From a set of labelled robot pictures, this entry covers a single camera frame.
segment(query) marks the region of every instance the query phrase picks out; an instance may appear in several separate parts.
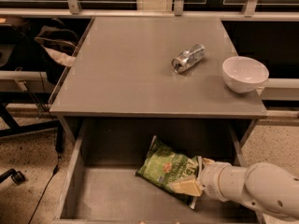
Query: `speckled floor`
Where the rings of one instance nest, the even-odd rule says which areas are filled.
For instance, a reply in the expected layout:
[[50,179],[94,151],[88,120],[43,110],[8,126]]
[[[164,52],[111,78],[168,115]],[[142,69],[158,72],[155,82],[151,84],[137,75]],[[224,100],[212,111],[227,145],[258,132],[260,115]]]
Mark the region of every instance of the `speckled floor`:
[[[22,124],[36,119],[17,121]],[[299,175],[298,126],[298,120],[260,121],[243,147],[248,164],[268,161]],[[5,128],[2,120],[0,127]],[[54,139],[55,130],[0,138],[0,173],[14,168],[28,179],[19,186],[10,178],[0,184],[0,224],[29,222],[57,163]],[[65,140],[64,149],[59,172],[50,181],[33,224],[50,224],[54,218],[73,146]]]

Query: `white robotic arm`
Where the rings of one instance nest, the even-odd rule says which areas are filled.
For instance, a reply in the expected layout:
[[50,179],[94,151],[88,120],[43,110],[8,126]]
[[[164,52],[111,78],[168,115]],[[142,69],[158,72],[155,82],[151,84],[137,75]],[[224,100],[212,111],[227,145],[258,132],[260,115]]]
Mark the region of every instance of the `white robotic arm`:
[[299,178],[274,164],[244,168],[214,162],[204,168],[200,183],[213,199],[234,201],[286,221],[299,219]]

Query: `silver can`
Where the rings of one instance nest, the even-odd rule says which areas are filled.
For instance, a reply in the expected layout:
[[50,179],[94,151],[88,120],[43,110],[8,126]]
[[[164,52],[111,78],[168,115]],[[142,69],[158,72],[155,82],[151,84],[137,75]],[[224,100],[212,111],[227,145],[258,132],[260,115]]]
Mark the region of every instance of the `silver can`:
[[172,68],[176,73],[181,74],[189,70],[196,63],[199,63],[203,59],[205,52],[205,47],[198,44],[194,45],[190,49],[185,49],[179,54],[179,56],[172,60]]

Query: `green chip bag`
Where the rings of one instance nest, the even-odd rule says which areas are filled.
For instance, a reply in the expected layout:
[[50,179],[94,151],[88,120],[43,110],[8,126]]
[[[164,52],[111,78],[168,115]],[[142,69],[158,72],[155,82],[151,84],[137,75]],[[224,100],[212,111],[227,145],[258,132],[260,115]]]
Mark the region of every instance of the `green chip bag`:
[[170,189],[169,184],[186,176],[198,176],[198,163],[198,157],[190,159],[184,154],[177,153],[154,136],[147,158],[143,166],[135,174],[171,193],[193,209],[196,197],[177,194]]

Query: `bowl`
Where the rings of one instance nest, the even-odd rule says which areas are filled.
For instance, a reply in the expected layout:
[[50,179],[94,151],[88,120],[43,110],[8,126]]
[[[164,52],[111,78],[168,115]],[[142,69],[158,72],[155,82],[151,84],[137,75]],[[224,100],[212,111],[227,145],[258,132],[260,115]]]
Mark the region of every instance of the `bowl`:
[[245,93],[260,87],[269,78],[269,71],[254,59],[234,56],[224,61],[222,75],[232,91]]

